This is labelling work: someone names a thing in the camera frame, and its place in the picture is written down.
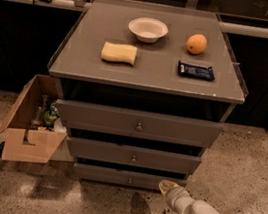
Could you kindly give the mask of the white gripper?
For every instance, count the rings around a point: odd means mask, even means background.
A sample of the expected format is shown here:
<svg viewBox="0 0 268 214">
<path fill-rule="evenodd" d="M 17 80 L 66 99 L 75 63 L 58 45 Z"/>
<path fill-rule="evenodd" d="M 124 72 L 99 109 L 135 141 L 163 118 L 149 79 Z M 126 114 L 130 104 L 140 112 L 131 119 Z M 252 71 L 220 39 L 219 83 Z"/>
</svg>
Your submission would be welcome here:
<svg viewBox="0 0 268 214">
<path fill-rule="evenodd" d="M 158 186 L 166 198 L 166 203 L 176 213 L 182 214 L 194 202 L 186 189 L 174 181 L 162 180 Z"/>
</svg>

